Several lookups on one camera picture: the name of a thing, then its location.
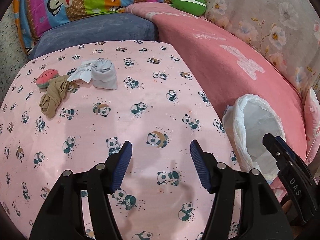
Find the white plastic bag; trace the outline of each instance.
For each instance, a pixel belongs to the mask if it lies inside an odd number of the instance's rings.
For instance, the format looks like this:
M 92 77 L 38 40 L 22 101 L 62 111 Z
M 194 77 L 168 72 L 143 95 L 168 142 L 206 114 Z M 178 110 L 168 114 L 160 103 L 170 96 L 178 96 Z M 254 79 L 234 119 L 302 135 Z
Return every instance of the white plastic bag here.
M 247 94 L 228 106 L 222 124 L 232 144 L 241 171 L 256 168 L 271 184 L 279 172 L 276 160 L 263 146 L 266 133 L 281 136 L 285 141 L 281 119 L 268 102 L 257 95 Z

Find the pillow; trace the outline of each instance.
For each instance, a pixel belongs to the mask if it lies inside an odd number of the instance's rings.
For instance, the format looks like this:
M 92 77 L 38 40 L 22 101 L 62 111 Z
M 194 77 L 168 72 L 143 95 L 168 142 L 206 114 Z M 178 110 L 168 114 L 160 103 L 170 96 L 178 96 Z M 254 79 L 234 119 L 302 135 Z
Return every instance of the pillow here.
M 320 104 L 313 88 L 310 88 L 307 94 L 303 115 L 307 136 L 306 165 L 309 165 L 320 146 Z
M 172 7 L 194 16 L 203 15 L 207 8 L 204 0 L 171 0 L 171 2 Z

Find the bedspread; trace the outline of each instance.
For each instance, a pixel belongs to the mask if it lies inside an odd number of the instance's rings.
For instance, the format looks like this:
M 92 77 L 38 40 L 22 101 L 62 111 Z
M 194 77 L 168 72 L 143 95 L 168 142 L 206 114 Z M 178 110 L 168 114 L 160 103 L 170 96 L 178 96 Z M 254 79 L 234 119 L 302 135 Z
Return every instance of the bedspread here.
M 71 74 L 84 60 L 105 58 L 116 67 L 118 89 L 71 82 L 48 119 L 36 78 L 46 69 Z M 121 189 L 109 196 L 124 240 L 194 240 L 204 231 L 214 196 L 202 188 L 190 156 L 197 139 L 218 161 L 239 169 L 207 96 L 175 49 L 151 41 L 109 41 L 52 52 L 27 63 L 0 112 L 0 201 L 29 236 L 42 203 L 60 174 L 88 171 L 119 152 L 132 159 Z M 87 235 L 94 237 L 87 193 L 82 192 Z M 237 231 L 236 192 L 230 236 Z

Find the panda print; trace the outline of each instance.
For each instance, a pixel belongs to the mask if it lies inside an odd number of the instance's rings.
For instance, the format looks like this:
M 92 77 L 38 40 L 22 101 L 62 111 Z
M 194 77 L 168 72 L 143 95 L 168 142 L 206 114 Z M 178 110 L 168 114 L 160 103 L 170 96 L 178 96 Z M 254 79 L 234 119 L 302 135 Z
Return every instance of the panda print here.
M 144 111 L 147 107 L 148 107 L 147 104 L 140 102 L 138 104 L 131 106 L 130 111 L 133 114 L 139 114 L 141 111 Z
M 124 58 L 124 65 L 126 66 L 133 66 L 134 65 L 134 61 L 131 58 Z
M 116 51 L 121 51 L 121 52 L 126 52 L 127 51 L 127 49 L 126 48 L 116 48 Z
M 71 94 L 74 94 L 79 90 L 79 87 L 80 87 L 80 85 L 78 85 L 78 84 L 70 83 L 67 91 Z
M 136 88 L 139 85 L 139 82 L 136 80 L 133 80 L 131 77 L 127 77 L 124 81 L 126 86 L 130 87 L 130 88 Z
M 208 99 L 207 95 L 206 95 L 203 91 L 198 92 L 198 94 L 199 94 L 199 96 L 201 96 L 201 98 L 202 98 L 202 100 L 203 100 L 204 102 L 206 102 L 206 103 L 210 103 L 210 101 L 209 101 L 209 99 Z
M 213 125 L 218 128 L 217 131 L 221 131 L 222 133 L 225 133 L 226 131 L 224 130 L 223 126 L 222 126 L 222 123 L 217 120 L 217 119 L 214 119 L 213 121 Z
M 195 119 L 193 120 L 189 115 L 185 114 L 184 117 L 182 118 L 182 121 L 185 124 L 188 124 L 192 129 L 197 129 L 199 125 L 199 120 Z
M 25 111 L 25 112 L 22 114 L 22 122 L 23 122 L 23 123 L 26 123 L 26 122 L 28 122 L 28 120 L 29 120 L 29 115 L 28 115 L 27 111 Z
M 189 73 L 180 72 L 180 76 L 182 76 L 183 78 L 186 78 L 188 80 L 192 80 L 192 76 Z
M 132 209 L 136 204 L 136 198 L 127 193 L 122 189 L 117 189 L 113 194 L 112 198 L 118 201 L 118 204 L 125 205 L 126 210 Z
M 9 123 L 9 125 L 8 125 L 8 131 L 9 131 L 9 133 L 11 133 L 12 132 L 12 130 L 13 130 L 13 123 L 12 122 L 10 122 Z
M 160 60 L 156 58 L 148 58 L 147 62 L 152 63 L 152 64 L 159 64 Z
M 4 148 L 4 155 L 7 157 L 7 159 L 9 158 L 9 155 L 10 155 L 9 148 L 7 147 Z
M 44 154 L 42 152 L 36 153 L 35 156 L 33 157 L 33 163 L 35 165 L 40 164 L 43 160 L 44 160 Z
M 158 131 L 148 133 L 147 144 L 156 145 L 157 148 L 164 148 L 168 144 L 168 136 Z
M 73 69 L 70 69 L 68 72 L 67 72 L 67 75 L 71 75 L 72 73 L 76 72 L 77 68 L 73 68 Z
M 66 117 L 68 120 L 71 120 L 74 114 L 75 114 L 74 109 L 62 108 L 59 116 Z
M 7 183 L 7 185 L 10 184 L 10 174 L 7 172 L 6 176 L 5 176 L 5 182 Z
M 169 90 L 169 92 L 165 96 L 170 101 L 174 101 L 177 98 L 177 92 L 175 90 Z
M 135 234 L 133 237 L 131 237 L 131 240 L 150 240 L 152 236 L 152 233 L 142 231 L 141 233 Z
M 107 147 L 109 148 L 109 155 L 120 152 L 121 143 L 117 137 L 109 138 L 106 140 Z
M 32 94 L 33 94 L 33 91 L 30 91 L 26 96 L 26 100 L 28 100 L 32 96 Z
M 24 153 L 23 153 L 23 149 L 19 146 L 17 151 L 16 151 L 16 156 L 17 159 L 22 163 L 23 158 L 24 158 Z
M 17 216 L 20 217 L 21 213 L 14 202 L 12 202 L 12 207 L 13 207 L 14 211 L 16 212 Z
M 67 138 L 67 140 L 63 143 L 62 145 L 62 150 L 65 154 L 68 154 L 71 152 L 73 146 L 75 145 L 75 142 L 76 142 L 76 138 L 75 137 L 72 137 L 72 136 L 69 136 Z
M 167 79 L 167 75 L 165 73 L 157 73 L 157 72 L 153 72 L 152 74 L 153 78 L 161 78 L 163 80 Z
M 179 62 L 180 61 L 180 59 L 178 57 L 175 57 L 173 55 L 170 55 L 169 58 L 174 60 L 175 62 Z
M 41 116 L 39 116 L 39 118 L 36 120 L 36 129 L 38 130 L 38 132 L 43 131 L 45 127 L 45 122 L 43 121 L 43 118 Z
M 29 200 L 29 199 L 30 199 L 30 196 L 29 196 L 29 190 L 27 189 L 27 184 L 26 184 L 25 182 L 22 182 L 21 185 L 22 185 L 22 194 L 23 194 L 23 197 L 24 197 L 26 200 Z
M 172 171 L 169 173 L 166 172 L 158 172 L 158 185 L 164 185 L 170 183 L 170 185 L 179 185 L 179 174 L 176 171 Z
M 179 211 L 179 219 L 182 221 L 187 221 L 190 218 L 191 212 L 192 212 L 193 204 L 191 202 L 183 204 L 182 208 Z
M 73 60 L 77 60 L 77 59 L 79 59 L 80 57 L 81 57 L 80 55 L 75 54 L 75 55 L 72 56 L 71 58 L 72 58 Z
M 107 117 L 110 111 L 111 111 L 110 106 L 108 106 L 107 104 L 102 104 L 100 102 L 93 107 L 93 112 L 96 115 L 100 114 L 103 117 Z
M 42 187 L 40 196 L 45 200 L 49 193 L 50 190 L 47 187 Z

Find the pink floral pillow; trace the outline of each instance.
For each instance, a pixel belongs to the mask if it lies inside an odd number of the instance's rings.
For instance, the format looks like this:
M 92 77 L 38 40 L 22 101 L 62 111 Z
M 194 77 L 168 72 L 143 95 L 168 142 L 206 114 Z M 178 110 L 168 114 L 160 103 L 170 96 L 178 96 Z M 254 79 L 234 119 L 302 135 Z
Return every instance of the pink floral pillow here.
M 320 146 L 320 104 L 313 88 L 307 94 L 303 114 L 307 136 L 306 165 L 309 165 Z

